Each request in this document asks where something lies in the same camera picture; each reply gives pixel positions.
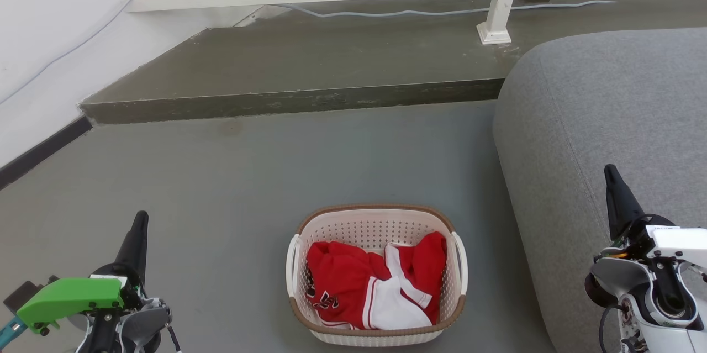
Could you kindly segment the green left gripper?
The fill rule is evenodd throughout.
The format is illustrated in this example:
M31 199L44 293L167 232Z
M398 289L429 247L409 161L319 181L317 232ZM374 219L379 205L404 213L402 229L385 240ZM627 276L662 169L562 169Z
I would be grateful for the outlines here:
M64 277L31 293L17 317L34 333L76 314L108 311L122 316L139 310L144 295L149 215L139 210L116 256L116 263L88 277Z

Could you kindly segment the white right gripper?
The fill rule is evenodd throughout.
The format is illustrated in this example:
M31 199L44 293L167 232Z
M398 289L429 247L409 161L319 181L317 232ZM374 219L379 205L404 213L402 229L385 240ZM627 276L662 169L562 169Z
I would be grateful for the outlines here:
M682 229L668 219L644 214L636 197L613 164L604 166L611 244L595 256L647 264L661 258L706 265L706 230Z

